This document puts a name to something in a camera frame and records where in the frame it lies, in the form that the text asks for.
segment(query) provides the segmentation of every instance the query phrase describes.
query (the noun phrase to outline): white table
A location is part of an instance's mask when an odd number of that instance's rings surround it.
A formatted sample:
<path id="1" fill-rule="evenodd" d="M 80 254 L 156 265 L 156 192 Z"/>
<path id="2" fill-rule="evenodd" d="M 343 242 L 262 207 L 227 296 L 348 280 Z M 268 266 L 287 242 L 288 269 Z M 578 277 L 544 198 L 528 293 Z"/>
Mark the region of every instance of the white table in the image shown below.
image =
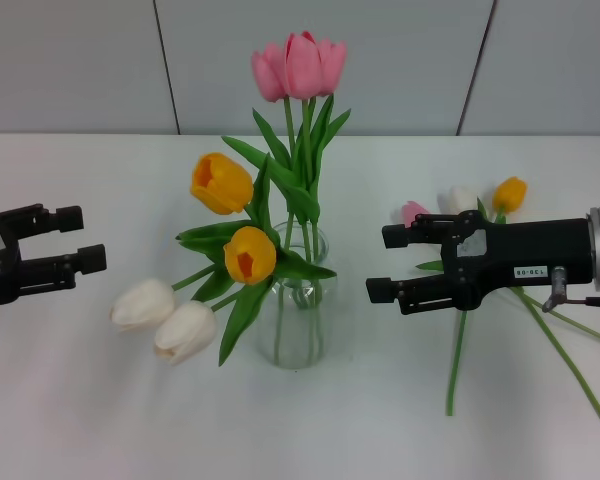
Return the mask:
<path id="1" fill-rule="evenodd" d="M 230 153 L 217 137 L 0 136 L 0 211 L 84 211 L 85 230 L 32 238 L 24 255 L 104 243 L 109 260 L 75 290 L 0 307 L 0 479 L 600 479 L 600 422 L 516 299 L 492 294 L 470 315 L 449 418 L 454 312 L 402 317 L 364 287 L 435 258 L 426 246 L 386 251 L 380 228 L 407 200 L 436 210 L 453 184 L 487 193 L 527 179 L 518 221 L 600 206 L 600 138 L 334 141 L 322 226 L 342 315 L 329 357 L 297 373 L 268 365 L 248 336 L 220 369 L 219 337 L 172 368 L 154 357 L 152 333 L 118 334 L 108 320 L 128 285 L 203 265 L 171 239 L 217 220 L 188 193 L 197 157 L 213 150 Z M 273 215 L 284 219 L 281 202 Z M 600 309 L 563 310 L 600 331 Z M 600 400 L 600 342 L 548 322 Z"/>

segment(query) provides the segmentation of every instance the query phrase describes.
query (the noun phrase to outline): glass vase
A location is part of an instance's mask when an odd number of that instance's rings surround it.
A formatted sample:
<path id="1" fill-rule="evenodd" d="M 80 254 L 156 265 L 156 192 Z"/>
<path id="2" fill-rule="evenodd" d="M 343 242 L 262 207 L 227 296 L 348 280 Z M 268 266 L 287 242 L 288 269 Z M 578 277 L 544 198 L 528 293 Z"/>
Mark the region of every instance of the glass vase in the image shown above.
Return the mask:
<path id="1" fill-rule="evenodd" d="M 290 250 L 311 263 L 335 270 L 329 261 L 329 244 L 322 230 L 317 236 L 307 223 L 289 229 Z M 275 226 L 283 244 L 287 223 Z M 314 255 L 314 241 L 317 255 Z M 327 354 L 336 309 L 337 277 L 326 280 L 279 279 L 267 295 L 256 321 L 258 349 L 273 365 L 297 370 L 318 363 Z"/>

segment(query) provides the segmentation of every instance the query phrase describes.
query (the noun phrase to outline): tulip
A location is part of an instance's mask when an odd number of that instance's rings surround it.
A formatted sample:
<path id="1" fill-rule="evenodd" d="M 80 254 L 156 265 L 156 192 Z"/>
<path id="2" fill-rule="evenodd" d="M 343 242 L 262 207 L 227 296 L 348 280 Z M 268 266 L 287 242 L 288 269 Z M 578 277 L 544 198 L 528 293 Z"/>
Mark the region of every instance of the tulip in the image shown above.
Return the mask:
<path id="1" fill-rule="evenodd" d="M 493 209 L 496 212 L 515 212 L 524 201 L 527 184 L 518 177 L 511 177 L 500 184 L 493 194 Z"/>
<path id="2" fill-rule="evenodd" d="M 220 215 L 241 212 L 253 198 L 251 175 L 222 153 L 209 153 L 193 171 L 191 194 Z"/>
<path id="3" fill-rule="evenodd" d="M 282 85 L 287 95 L 299 100 L 309 100 L 322 92 L 320 53 L 309 32 L 289 35 L 284 48 Z"/>
<path id="4" fill-rule="evenodd" d="M 224 259 L 231 278 L 255 285 L 273 273 L 276 247 L 259 228 L 242 227 L 224 246 Z"/>
<path id="5" fill-rule="evenodd" d="M 318 44 L 322 66 L 322 90 L 320 95 L 331 95 L 338 88 L 344 62 L 347 59 L 347 46 L 344 42 L 334 45 L 328 38 Z"/>
<path id="6" fill-rule="evenodd" d="M 204 303 L 178 307 L 156 332 L 154 350 L 177 365 L 207 348 L 216 336 L 216 317 Z"/>
<path id="7" fill-rule="evenodd" d="M 402 207 L 402 220 L 407 227 L 415 221 L 416 215 L 429 215 L 429 211 L 416 202 L 408 202 Z"/>
<path id="8" fill-rule="evenodd" d="M 286 96 L 282 84 L 284 58 L 282 49 L 270 43 L 263 54 L 253 52 L 251 69 L 262 97 L 268 102 L 277 102 Z"/>
<path id="9" fill-rule="evenodd" d="M 478 209 L 478 195 L 466 187 L 452 187 L 447 201 L 449 212 L 454 215 Z"/>
<path id="10" fill-rule="evenodd" d="M 120 296 L 111 309 L 111 320 L 122 331 L 157 327 L 173 313 L 175 299 L 169 285 L 150 278 Z"/>

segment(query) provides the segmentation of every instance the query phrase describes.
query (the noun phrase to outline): pink tulip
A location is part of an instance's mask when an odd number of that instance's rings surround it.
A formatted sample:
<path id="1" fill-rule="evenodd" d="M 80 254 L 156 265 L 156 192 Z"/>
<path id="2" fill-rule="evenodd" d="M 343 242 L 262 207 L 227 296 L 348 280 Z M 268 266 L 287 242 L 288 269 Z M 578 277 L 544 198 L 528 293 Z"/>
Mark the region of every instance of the pink tulip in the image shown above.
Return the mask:
<path id="1" fill-rule="evenodd" d="M 309 100 L 322 91 L 320 54 L 309 32 L 289 35 L 284 49 L 283 79 L 287 95 Z"/>
<path id="2" fill-rule="evenodd" d="M 283 62 L 282 49 L 275 43 L 268 44 L 262 55 L 253 52 L 251 56 L 256 85 L 262 97 L 269 102 L 277 102 L 286 96 L 282 83 Z"/>
<path id="3" fill-rule="evenodd" d="M 344 42 L 334 45 L 328 38 L 318 44 L 322 65 L 322 90 L 320 95 L 331 95 L 338 88 L 340 76 L 347 59 L 347 46 Z"/>
<path id="4" fill-rule="evenodd" d="M 402 219 L 407 227 L 411 226 L 411 222 L 415 221 L 416 215 L 429 215 L 429 211 L 422 205 L 416 202 L 409 202 L 402 207 Z"/>

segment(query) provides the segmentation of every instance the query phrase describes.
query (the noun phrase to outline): white tulip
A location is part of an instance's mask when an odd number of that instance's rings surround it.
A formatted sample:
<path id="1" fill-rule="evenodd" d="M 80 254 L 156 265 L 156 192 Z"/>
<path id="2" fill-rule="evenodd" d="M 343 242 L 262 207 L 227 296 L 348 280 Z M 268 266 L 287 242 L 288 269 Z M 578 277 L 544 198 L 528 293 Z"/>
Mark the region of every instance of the white tulip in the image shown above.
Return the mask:
<path id="1" fill-rule="evenodd" d="M 177 365 L 207 348 L 216 336 L 216 316 L 204 303 L 178 307 L 156 332 L 154 350 Z"/>
<path id="2" fill-rule="evenodd" d="M 111 309 L 111 320 L 122 331 L 157 327 L 175 309 L 173 289 L 166 283 L 150 278 L 127 290 Z"/>
<path id="3" fill-rule="evenodd" d="M 453 187 L 449 192 L 449 211 L 453 215 L 478 209 L 478 195 L 466 187 Z"/>

